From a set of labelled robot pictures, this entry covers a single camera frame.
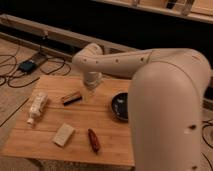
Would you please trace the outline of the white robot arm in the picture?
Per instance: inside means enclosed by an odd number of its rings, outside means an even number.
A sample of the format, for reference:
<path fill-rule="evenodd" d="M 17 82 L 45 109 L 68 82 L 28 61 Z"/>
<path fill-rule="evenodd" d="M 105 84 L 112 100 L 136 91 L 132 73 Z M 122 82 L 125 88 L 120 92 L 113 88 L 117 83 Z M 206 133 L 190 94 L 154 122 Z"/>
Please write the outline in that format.
<path fill-rule="evenodd" d="M 193 49 L 163 48 L 105 55 L 95 43 L 72 62 L 84 83 L 102 74 L 127 77 L 135 171 L 200 171 L 201 123 L 211 80 L 206 57 Z"/>

